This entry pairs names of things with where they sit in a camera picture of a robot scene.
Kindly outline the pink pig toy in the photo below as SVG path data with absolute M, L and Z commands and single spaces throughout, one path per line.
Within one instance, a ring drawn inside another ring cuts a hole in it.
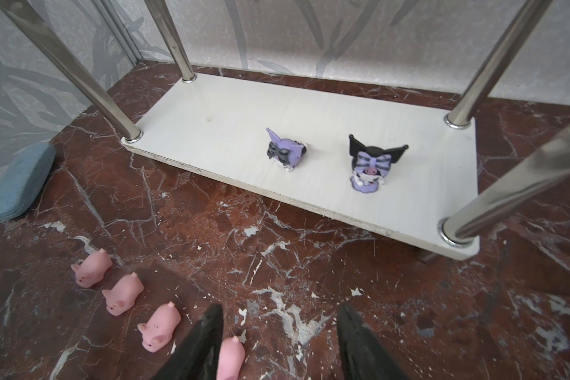
M 82 288 L 91 288 L 103 280 L 105 273 L 112 267 L 112 259 L 104 249 L 91 253 L 82 264 L 72 264 L 75 282 Z
M 237 380 L 245 361 L 245 348 L 237 336 L 221 343 L 218 357 L 217 380 Z
M 142 346 L 151 353 L 162 349 L 172 340 L 180 322 L 181 315 L 174 302 L 161 305 L 149 321 L 137 325 L 142 334 Z
M 116 285 L 109 290 L 102 290 L 106 310 L 113 316 L 120 316 L 130 310 L 138 296 L 144 291 L 144 286 L 137 273 L 124 275 Z

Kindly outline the black purple figurine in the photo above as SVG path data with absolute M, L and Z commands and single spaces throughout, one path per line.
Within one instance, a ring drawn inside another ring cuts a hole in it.
M 379 190 L 380 185 L 389 174 L 391 166 L 398 163 L 409 146 L 383 149 L 365 146 L 354 135 L 349 138 L 349 154 L 351 161 L 351 186 L 354 190 L 369 194 Z

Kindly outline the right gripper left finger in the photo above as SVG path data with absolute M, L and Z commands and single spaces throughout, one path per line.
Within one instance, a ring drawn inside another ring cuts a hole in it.
M 154 380 L 217 379 L 223 338 L 223 307 L 214 303 L 193 326 Z

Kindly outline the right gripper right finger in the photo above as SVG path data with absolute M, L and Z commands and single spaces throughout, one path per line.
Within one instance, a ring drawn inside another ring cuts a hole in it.
M 340 305 L 337 336 L 344 379 L 408 379 L 350 304 Z

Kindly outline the white two-tier shelf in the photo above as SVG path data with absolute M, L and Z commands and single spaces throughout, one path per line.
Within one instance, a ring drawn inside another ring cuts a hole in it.
M 133 123 L 26 1 L 0 10 L 101 110 L 130 152 L 456 260 L 481 231 L 570 177 L 570 125 L 484 191 L 473 114 L 549 8 L 528 1 L 453 110 L 196 74 L 163 1 L 147 8 L 181 79 Z M 291 172 L 269 159 L 266 128 L 304 143 Z M 375 193 L 352 187 L 349 137 L 408 145 Z

